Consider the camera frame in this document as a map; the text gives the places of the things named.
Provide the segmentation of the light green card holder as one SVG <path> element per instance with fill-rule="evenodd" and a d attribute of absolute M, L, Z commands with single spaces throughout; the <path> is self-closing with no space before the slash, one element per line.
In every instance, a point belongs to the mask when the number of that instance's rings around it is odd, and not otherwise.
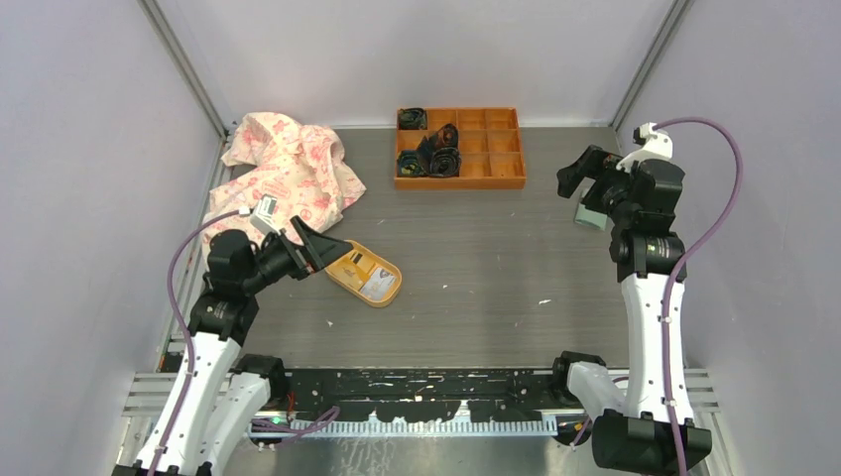
<path fill-rule="evenodd" d="M 607 226 L 608 216 L 604 213 L 599 213 L 588 209 L 584 205 L 584 198 L 589 187 L 585 187 L 578 196 L 577 208 L 574 214 L 574 223 L 591 229 L 604 231 Z"/>

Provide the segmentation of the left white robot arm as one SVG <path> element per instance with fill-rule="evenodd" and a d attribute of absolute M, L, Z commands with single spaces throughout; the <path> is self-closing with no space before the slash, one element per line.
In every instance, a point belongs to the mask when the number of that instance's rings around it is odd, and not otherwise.
<path fill-rule="evenodd" d="M 189 316 L 176 315 L 185 350 L 173 388 L 135 460 L 114 474 L 221 475 L 257 412 L 286 402 L 283 361 L 241 353 L 259 310 L 256 295 L 282 278 L 303 280 L 352 249 L 298 216 L 292 225 L 298 243 L 280 231 L 256 244 L 239 229 L 210 240 L 205 290 Z"/>

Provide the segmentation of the yellow credit card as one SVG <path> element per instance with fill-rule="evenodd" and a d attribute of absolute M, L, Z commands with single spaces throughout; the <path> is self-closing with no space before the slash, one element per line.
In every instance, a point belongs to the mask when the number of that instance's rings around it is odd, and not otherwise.
<path fill-rule="evenodd" d="M 354 250 L 327 268 L 327 274 L 340 285 L 359 291 L 370 279 L 375 262 L 365 253 Z"/>

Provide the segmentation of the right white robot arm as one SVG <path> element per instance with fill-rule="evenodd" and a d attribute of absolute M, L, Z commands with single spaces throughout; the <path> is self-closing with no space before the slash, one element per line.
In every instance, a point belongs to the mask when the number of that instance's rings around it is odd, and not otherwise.
<path fill-rule="evenodd" d="M 564 198 L 592 179 L 580 203 L 613 223 L 609 253 L 629 326 L 627 386 L 613 381 L 600 357 L 564 351 L 555 360 L 550 392 L 563 407 L 583 406 L 599 467 L 685 475 L 710 454 L 712 436 L 695 424 L 682 367 L 680 310 L 688 253 L 670 227 L 684 172 L 665 159 L 626 169 L 620 162 L 591 145 L 556 176 Z"/>

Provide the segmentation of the yellow oval tray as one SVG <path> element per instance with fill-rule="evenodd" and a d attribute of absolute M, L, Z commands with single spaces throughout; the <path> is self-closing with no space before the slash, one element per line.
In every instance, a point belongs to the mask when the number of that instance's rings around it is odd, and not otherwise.
<path fill-rule="evenodd" d="M 403 283 L 401 271 L 362 244 L 348 240 L 352 249 L 326 268 L 340 287 L 372 307 L 385 307 L 397 296 Z"/>

